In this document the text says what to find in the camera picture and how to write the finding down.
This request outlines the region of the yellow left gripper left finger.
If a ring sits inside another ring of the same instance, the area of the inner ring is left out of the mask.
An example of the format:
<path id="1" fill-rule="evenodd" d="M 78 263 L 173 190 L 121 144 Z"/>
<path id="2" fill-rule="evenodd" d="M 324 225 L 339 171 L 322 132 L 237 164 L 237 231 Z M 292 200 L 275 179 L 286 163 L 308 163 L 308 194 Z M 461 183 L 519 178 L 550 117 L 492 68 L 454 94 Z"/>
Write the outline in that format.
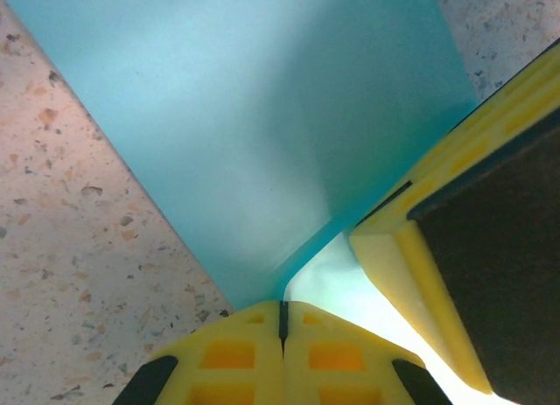
<path id="1" fill-rule="evenodd" d="M 154 353 L 115 404 L 283 404 L 285 302 L 236 312 Z"/>

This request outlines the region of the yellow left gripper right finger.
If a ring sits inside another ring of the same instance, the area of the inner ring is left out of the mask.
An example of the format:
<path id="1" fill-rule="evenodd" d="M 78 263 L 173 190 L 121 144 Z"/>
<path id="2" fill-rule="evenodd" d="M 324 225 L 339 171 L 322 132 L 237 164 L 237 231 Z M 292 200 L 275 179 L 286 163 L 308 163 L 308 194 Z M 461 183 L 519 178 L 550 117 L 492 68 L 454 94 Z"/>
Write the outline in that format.
<path id="1" fill-rule="evenodd" d="M 449 404 L 413 352 L 303 302 L 283 302 L 286 404 Z"/>

